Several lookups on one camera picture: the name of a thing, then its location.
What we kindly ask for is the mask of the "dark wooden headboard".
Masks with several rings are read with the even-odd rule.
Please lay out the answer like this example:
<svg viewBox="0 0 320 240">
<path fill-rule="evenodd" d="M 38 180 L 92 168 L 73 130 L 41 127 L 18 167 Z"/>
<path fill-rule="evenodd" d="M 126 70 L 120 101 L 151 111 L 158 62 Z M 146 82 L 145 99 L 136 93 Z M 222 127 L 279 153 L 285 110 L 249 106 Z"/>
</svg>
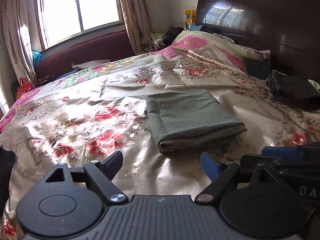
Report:
<svg viewBox="0 0 320 240">
<path fill-rule="evenodd" d="M 196 23 L 270 50 L 274 67 L 319 81 L 319 0 L 198 0 Z"/>
</svg>

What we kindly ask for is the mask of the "beige curtain left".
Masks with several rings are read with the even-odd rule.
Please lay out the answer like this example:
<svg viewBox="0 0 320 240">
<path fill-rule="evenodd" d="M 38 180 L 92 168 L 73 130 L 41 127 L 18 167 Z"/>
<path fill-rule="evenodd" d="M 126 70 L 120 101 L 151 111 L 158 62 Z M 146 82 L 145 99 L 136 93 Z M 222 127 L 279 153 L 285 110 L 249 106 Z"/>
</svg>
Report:
<svg viewBox="0 0 320 240">
<path fill-rule="evenodd" d="M 27 0 L 1 0 L 4 38 L 18 79 L 33 85 L 37 81 L 29 34 Z"/>
</svg>

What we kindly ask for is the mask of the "floral satin bedspread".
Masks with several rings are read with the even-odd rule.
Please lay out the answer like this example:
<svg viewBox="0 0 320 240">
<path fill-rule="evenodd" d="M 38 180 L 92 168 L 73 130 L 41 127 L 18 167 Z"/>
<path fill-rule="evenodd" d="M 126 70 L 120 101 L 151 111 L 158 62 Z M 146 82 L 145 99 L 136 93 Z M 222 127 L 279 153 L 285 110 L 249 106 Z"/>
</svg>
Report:
<svg viewBox="0 0 320 240">
<path fill-rule="evenodd" d="M 246 126 L 233 142 L 210 153 L 238 161 L 266 146 L 319 141 L 319 111 L 270 100 L 263 80 L 247 75 L 243 58 L 263 62 L 267 51 L 202 31 L 184 31 L 161 51 L 94 66 L 22 96 L 1 119 L 1 146 L 16 154 L 1 208 L 1 239 L 19 239 L 20 199 L 56 164 L 79 167 L 116 150 L 124 165 L 116 185 L 134 194 L 197 195 L 209 184 L 200 152 L 162 154 L 145 118 L 146 96 L 209 91 Z"/>
</svg>

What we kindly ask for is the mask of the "black folded garment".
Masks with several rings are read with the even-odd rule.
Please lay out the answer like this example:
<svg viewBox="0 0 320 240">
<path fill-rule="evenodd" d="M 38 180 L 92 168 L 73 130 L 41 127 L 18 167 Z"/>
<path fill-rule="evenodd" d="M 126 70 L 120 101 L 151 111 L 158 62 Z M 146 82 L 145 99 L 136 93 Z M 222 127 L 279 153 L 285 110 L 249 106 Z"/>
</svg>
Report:
<svg viewBox="0 0 320 240">
<path fill-rule="evenodd" d="M 0 148 L 0 212 L 4 211 L 9 199 L 9 181 L 12 169 L 16 162 L 16 155 L 12 151 Z"/>
</svg>

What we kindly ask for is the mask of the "dark folded clothes stack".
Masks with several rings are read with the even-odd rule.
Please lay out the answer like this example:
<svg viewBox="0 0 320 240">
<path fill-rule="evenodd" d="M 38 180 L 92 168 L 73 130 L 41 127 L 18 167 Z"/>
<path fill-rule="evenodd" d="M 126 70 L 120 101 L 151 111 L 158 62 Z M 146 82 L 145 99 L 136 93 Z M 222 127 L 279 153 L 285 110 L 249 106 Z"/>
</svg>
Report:
<svg viewBox="0 0 320 240">
<path fill-rule="evenodd" d="M 319 110 L 319 91 L 308 80 L 273 71 L 265 85 L 273 101 L 304 111 Z"/>
</svg>

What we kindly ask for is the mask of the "dark blue folded garment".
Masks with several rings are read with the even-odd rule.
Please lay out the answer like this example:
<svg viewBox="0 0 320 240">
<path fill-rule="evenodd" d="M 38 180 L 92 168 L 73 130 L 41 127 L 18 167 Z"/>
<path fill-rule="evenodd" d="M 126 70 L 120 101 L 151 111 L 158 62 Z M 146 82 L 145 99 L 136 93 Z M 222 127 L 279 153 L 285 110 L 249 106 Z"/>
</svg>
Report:
<svg viewBox="0 0 320 240">
<path fill-rule="evenodd" d="M 266 80 L 271 74 L 270 59 L 256 60 L 248 57 L 242 58 L 247 75 L 260 80 Z"/>
</svg>

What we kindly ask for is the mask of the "black bag by bed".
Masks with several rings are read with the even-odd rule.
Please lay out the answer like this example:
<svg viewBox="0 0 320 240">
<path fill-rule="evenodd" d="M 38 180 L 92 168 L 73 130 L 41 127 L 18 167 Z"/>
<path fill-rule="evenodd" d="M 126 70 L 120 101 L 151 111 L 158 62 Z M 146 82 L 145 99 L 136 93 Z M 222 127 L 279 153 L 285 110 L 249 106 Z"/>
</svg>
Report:
<svg viewBox="0 0 320 240">
<path fill-rule="evenodd" d="M 170 46 L 175 38 L 184 31 L 182 27 L 170 27 L 169 30 L 162 36 L 162 41 L 165 47 Z"/>
</svg>

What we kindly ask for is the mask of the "olive green pants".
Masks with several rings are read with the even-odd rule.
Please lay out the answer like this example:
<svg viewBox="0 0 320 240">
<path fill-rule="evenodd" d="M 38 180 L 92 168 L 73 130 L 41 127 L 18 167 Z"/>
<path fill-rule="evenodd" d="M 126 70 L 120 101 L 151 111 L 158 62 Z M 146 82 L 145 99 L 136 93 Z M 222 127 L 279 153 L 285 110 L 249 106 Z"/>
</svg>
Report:
<svg viewBox="0 0 320 240">
<path fill-rule="evenodd" d="M 162 153 L 224 145 L 246 130 L 204 89 L 148 95 L 145 114 Z"/>
</svg>

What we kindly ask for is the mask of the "yellow snack bag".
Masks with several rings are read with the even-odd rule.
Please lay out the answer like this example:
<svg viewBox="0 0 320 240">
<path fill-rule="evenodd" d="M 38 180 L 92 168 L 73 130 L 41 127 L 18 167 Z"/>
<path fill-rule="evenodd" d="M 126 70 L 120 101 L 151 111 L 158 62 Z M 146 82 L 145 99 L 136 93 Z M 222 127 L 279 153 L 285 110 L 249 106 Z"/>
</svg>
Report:
<svg viewBox="0 0 320 240">
<path fill-rule="evenodd" d="M 194 9 L 185 10 L 185 27 L 189 29 L 196 22 L 196 11 Z"/>
</svg>

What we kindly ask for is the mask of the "beige curtain right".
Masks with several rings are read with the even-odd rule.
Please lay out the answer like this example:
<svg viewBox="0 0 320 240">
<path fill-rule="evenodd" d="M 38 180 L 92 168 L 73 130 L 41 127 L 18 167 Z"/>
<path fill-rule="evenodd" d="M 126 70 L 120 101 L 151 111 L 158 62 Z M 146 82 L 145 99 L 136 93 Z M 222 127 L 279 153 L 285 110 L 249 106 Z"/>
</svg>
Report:
<svg viewBox="0 0 320 240">
<path fill-rule="evenodd" d="M 129 42 L 135 54 L 151 51 L 151 24 L 144 0 L 120 0 Z"/>
</svg>

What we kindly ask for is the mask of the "maroon upholstered bench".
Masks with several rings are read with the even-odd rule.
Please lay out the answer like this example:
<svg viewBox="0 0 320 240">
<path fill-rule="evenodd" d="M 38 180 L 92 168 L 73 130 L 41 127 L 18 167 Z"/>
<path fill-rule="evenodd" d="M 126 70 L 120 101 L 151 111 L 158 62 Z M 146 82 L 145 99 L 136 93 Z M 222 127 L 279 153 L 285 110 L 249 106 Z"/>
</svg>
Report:
<svg viewBox="0 0 320 240">
<path fill-rule="evenodd" d="M 134 55 L 127 32 L 120 31 L 74 45 L 46 59 L 42 58 L 35 68 L 35 72 L 38 79 L 47 76 L 57 78 L 72 71 L 72 64 L 93 60 L 113 62 Z"/>
</svg>

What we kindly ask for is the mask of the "red gift bag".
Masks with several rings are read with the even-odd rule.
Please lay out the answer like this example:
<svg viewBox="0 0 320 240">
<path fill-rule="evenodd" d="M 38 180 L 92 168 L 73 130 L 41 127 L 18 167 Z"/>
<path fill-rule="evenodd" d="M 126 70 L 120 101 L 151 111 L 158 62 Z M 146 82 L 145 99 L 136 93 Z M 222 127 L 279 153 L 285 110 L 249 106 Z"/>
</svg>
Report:
<svg viewBox="0 0 320 240">
<path fill-rule="evenodd" d="M 33 84 L 27 81 L 26 78 L 21 77 L 19 79 L 19 86 L 16 90 L 16 100 L 18 100 L 23 94 L 31 91 L 33 89 Z"/>
</svg>

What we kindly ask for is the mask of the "beige curtain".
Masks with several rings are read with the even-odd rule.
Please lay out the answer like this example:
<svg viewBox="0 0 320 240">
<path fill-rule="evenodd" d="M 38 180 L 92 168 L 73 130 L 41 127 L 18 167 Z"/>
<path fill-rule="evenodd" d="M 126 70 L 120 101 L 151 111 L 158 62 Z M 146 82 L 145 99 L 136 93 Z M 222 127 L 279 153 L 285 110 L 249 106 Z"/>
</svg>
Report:
<svg viewBox="0 0 320 240">
<path fill-rule="evenodd" d="M 135 54 L 151 51 L 151 24 L 144 0 L 120 0 L 129 42 Z"/>
<path fill-rule="evenodd" d="M 37 81 L 29 34 L 27 0 L 1 0 L 4 38 L 18 79 L 33 85 Z"/>
</svg>

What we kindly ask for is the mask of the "bright window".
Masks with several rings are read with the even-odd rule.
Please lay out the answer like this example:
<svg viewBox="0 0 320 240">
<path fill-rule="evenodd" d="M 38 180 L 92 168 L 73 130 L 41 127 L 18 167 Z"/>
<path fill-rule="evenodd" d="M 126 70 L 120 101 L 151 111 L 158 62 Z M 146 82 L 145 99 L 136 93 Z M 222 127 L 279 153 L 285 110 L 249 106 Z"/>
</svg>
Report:
<svg viewBox="0 0 320 240">
<path fill-rule="evenodd" d="M 42 48 L 120 24 L 120 0 L 35 0 Z"/>
</svg>

